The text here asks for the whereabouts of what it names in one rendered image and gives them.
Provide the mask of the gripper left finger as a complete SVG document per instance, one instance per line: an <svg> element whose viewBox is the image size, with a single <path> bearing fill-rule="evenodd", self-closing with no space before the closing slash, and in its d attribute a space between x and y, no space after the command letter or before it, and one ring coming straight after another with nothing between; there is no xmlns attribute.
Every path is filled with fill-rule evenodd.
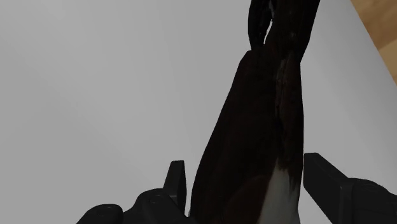
<svg viewBox="0 0 397 224"><path fill-rule="evenodd" d="M196 224L185 215L185 205L185 163L175 160L164 186L141 193L127 211L116 204L101 204L89 209L76 224Z"/></svg>

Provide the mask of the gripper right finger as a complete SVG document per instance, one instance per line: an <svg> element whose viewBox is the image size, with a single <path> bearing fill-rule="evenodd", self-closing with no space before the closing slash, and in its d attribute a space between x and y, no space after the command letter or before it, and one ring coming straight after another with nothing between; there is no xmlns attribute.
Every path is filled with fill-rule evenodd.
<svg viewBox="0 0 397 224"><path fill-rule="evenodd" d="M303 186L332 224L397 224L397 195L349 178L318 153L305 153Z"/></svg>

